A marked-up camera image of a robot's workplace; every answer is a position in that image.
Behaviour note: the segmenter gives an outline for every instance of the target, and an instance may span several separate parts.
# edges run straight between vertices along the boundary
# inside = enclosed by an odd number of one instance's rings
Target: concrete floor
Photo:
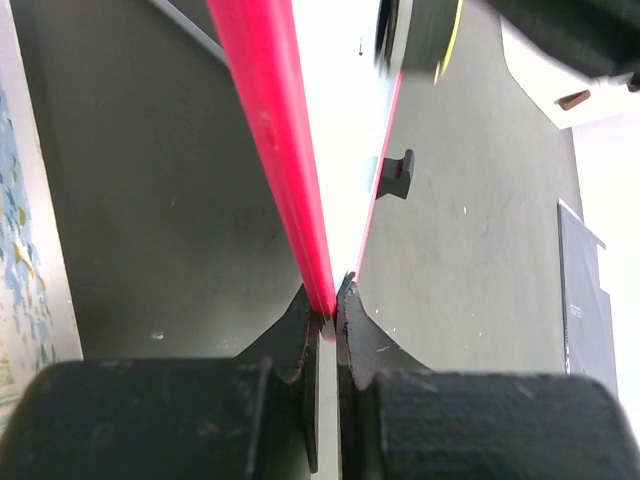
[[[85,355],[234,355],[300,278],[228,74],[145,1],[64,4],[14,13]],[[509,76],[499,19],[476,2],[430,83],[403,85],[388,153],[412,148],[415,179],[376,207],[365,306],[435,369],[562,371],[571,133]],[[331,349],[322,478],[337,472]]]

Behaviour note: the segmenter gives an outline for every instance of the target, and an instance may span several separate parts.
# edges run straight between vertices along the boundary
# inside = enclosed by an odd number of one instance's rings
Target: red edge
[[[391,130],[393,129],[393,119],[396,116],[396,106],[398,105],[398,97],[400,96],[400,86],[402,85],[402,74],[398,74],[396,78],[396,86],[393,91],[393,98],[391,100],[391,111],[389,112],[389,122],[387,123],[387,133],[384,137],[384,144],[382,145],[382,153],[380,154],[381,158],[387,153],[387,146],[389,145],[389,139],[391,138]],[[375,175],[375,188],[378,188],[378,184],[380,183],[380,175],[382,174],[382,164],[384,162],[378,162],[378,170]],[[369,207],[369,216],[367,217],[367,225],[364,229],[364,236],[362,237],[362,246],[360,247],[360,256],[358,257],[358,266],[356,268],[356,276],[355,280],[358,281],[358,277],[360,276],[360,269],[362,267],[362,260],[364,258],[364,250],[367,246],[367,239],[369,238],[369,229],[371,228],[371,220],[373,219],[373,209],[376,205],[376,196],[373,195],[371,199],[371,206]]]
[[[208,0],[314,310],[336,309],[290,0]]]

